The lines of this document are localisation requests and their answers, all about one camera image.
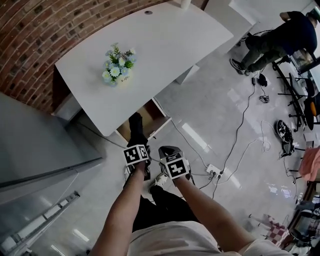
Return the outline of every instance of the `checkered cloth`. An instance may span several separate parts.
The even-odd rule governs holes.
[[[283,240],[289,235],[289,230],[284,225],[276,222],[276,220],[270,215],[267,215],[267,218],[271,224],[271,228],[266,235],[266,239],[279,247]]]

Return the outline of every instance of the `white table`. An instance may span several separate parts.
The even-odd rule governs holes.
[[[135,111],[179,75],[232,38],[204,11],[165,2],[137,11],[102,28],[76,45],[55,65],[98,130],[109,136]],[[127,86],[110,87],[102,79],[105,53],[119,42],[135,48],[137,62]]]

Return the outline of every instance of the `white shirt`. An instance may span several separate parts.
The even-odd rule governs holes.
[[[132,234],[128,256],[290,256],[268,240],[256,240],[239,252],[220,252],[209,231],[194,221],[171,221]]]

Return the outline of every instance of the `brick wall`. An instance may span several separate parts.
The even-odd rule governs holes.
[[[0,92],[51,113],[70,93],[54,69],[104,26],[166,0],[0,0]]]

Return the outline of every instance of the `tiled floor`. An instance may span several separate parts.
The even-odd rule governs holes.
[[[240,59],[244,51],[245,48],[235,48],[229,55]],[[229,55],[210,54],[199,63],[200,70],[185,84],[173,82],[156,96],[179,130],[201,154],[205,163],[213,164],[219,169],[223,168],[235,141],[242,112],[247,106],[248,96],[253,92],[251,76],[238,75],[229,64]],[[282,64],[284,73],[290,70],[289,65],[286,65]],[[259,96],[263,93],[260,87],[256,86],[255,94],[250,99],[250,107],[245,113],[244,123],[239,130],[237,143],[226,163],[227,171],[219,183],[226,181],[236,170],[247,145],[256,139],[262,139],[262,120],[273,125],[275,121],[282,119],[294,127],[292,118],[288,117],[293,111],[291,106],[287,107],[290,97],[277,95],[283,90],[283,83],[277,79],[278,74],[270,65],[263,73],[270,81],[265,88],[270,103],[263,104],[259,101]],[[265,231],[258,228],[256,222],[249,220],[248,215],[261,217],[263,214],[269,214],[279,222],[288,224],[287,219],[291,218],[295,207],[295,195],[300,198],[306,188],[306,183],[299,179],[296,191],[293,178],[286,175],[284,159],[279,159],[281,143],[268,124],[262,123],[262,127],[264,139],[270,142],[270,150],[262,153],[262,142],[253,143],[236,173],[228,182],[220,184],[214,194],[214,199],[257,237]],[[76,255],[91,248],[100,234],[112,203],[122,190],[124,166],[121,161],[121,149],[94,134],[88,133],[87,136],[106,156],[104,169],[87,185],[80,199],[32,246],[39,255],[59,255],[51,245],[66,256]],[[301,130],[293,136],[301,148],[306,146]],[[125,145],[116,134],[110,136],[110,139]],[[192,172],[206,174],[200,157],[172,123],[164,127],[149,145],[151,156],[155,159],[159,158],[160,146],[178,146],[189,160]],[[286,166],[291,169],[297,168],[301,155],[298,151],[286,157]],[[155,161],[151,163],[150,170],[151,178],[159,174],[160,168]],[[197,187],[208,183],[207,176],[196,175],[194,180]],[[168,181],[164,188],[179,195],[172,181]],[[211,183],[202,191],[212,197],[214,188]],[[150,198],[147,189],[144,196]],[[79,232],[87,237],[88,241],[81,238]]]

